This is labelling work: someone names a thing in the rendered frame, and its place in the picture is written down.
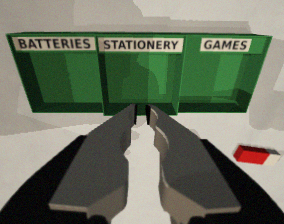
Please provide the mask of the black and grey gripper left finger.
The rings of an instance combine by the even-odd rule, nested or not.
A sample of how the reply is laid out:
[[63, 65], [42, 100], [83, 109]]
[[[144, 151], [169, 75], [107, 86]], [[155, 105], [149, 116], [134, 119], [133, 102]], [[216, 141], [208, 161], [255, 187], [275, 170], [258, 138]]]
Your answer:
[[11, 196], [0, 210], [0, 224], [87, 224], [92, 215], [111, 224], [127, 205], [129, 161], [124, 153], [136, 120], [133, 103], [79, 135]]

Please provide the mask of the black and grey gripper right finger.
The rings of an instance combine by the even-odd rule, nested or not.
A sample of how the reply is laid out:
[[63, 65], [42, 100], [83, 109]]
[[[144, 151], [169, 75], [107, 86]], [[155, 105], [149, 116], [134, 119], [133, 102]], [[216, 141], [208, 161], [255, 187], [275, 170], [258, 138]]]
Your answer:
[[268, 193], [210, 141], [152, 104], [145, 111], [159, 151], [160, 203], [171, 224], [193, 216], [208, 224], [284, 224]]

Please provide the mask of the green rack of labelled bins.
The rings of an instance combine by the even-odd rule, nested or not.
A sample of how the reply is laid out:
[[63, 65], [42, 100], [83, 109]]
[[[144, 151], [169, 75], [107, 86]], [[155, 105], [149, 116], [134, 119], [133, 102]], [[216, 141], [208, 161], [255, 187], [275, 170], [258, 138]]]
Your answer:
[[133, 103], [137, 116], [146, 116], [148, 104], [169, 116], [246, 113], [273, 37], [177, 32], [5, 35], [32, 113], [103, 116], [114, 116]]

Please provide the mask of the red and white eraser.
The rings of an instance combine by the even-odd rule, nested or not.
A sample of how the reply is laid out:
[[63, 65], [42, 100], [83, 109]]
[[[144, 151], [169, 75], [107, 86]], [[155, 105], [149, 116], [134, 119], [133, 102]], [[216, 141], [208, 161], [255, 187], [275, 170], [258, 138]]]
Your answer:
[[274, 166], [281, 155], [272, 149], [239, 145], [234, 158], [237, 162]]

